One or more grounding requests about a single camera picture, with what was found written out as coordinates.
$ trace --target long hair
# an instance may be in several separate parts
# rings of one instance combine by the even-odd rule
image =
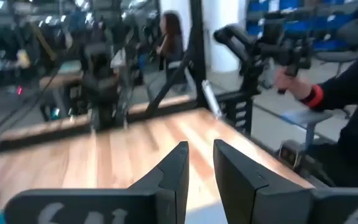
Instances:
[[[175,39],[177,37],[181,38],[179,16],[174,11],[168,11],[163,14],[163,18],[165,19],[166,39],[162,50],[174,52],[176,50]]]

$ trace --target woman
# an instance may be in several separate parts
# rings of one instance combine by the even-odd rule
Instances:
[[[156,53],[165,61],[165,72],[168,80],[176,71],[175,68],[169,68],[169,64],[181,61],[184,54],[178,15],[172,11],[164,13],[160,21],[160,28],[164,35],[164,40],[161,46],[157,47]],[[186,78],[184,73],[176,84],[182,84],[178,91],[183,92],[186,90]]]

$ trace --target person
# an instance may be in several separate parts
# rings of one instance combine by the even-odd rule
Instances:
[[[183,59],[183,39],[178,15],[173,11],[167,11],[163,14],[160,21],[161,32],[164,36],[163,42],[156,48],[156,53],[164,60],[165,73],[167,80],[175,73],[175,68],[169,68],[172,62],[179,62]],[[177,91],[186,91],[186,78],[180,78],[177,84],[180,84]]]
[[[284,68],[279,69],[274,85],[288,90],[315,111],[357,105],[336,144],[312,145],[306,153],[323,165],[323,170],[335,185],[358,187],[358,60],[340,76],[317,85],[302,78],[290,78],[285,75]]]

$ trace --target white pillar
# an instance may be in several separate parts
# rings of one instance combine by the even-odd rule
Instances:
[[[224,45],[213,39],[213,32],[228,24],[239,22],[239,1],[244,0],[209,0],[211,69],[213,72],[231,72],[238,70],[238,58]]]
[[[173,1],[173,0],[159,0],[161,14],[165,11],[176,11],[179,15],[181,23],[181,31],[183,36],[183,48],[187,49],[188,40],[190,37],[191,29],[191,13],[190,13],[190,0]]]

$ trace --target wooden floor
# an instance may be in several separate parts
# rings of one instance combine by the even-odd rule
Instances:
[[[188,210],[219,201],[213,141],[223,139],[253,160],[304,186],[295,173],[206,110],[188,111],[0,155],[0,209],[15,194],[37,188],[126,188],[180,141],[190,146]]]

